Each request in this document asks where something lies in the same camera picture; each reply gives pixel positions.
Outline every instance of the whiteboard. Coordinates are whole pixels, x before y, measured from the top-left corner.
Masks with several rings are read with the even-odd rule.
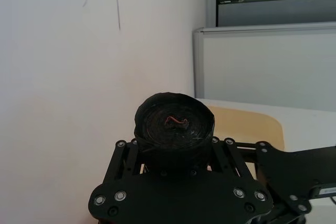
[[[196,97],[336,111],[336,23],[200,29]]]

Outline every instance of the black electrical tape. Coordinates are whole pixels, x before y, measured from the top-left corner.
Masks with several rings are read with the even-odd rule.
[[[158,93],[135,114],[134,135],[149,170],[206,167],[215,118],[201,102],[184,94]]]

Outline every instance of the white table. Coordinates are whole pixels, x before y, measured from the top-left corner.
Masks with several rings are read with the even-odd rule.
[[[287,152],[335,146],[336,112],[284,108],[277,106],[199,99],[206,105],[258,112],[272,116],[282,125]],[[311,201],[313,211],[308,224],[336,223],[336,206],[330,199]]]

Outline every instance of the white wall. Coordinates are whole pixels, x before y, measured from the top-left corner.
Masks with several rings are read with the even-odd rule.
[[[205,0],[0,0],[0,223],[96,223],[114,144],[160,91],[193,94]]]

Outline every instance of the white label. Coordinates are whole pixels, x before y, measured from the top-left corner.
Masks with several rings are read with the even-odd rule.
[[[335,194],[335,193],[336,193],[336,187],[325,188],[325,189],[321,189],[320,190],[320,195],[323,195],[323,194]]]

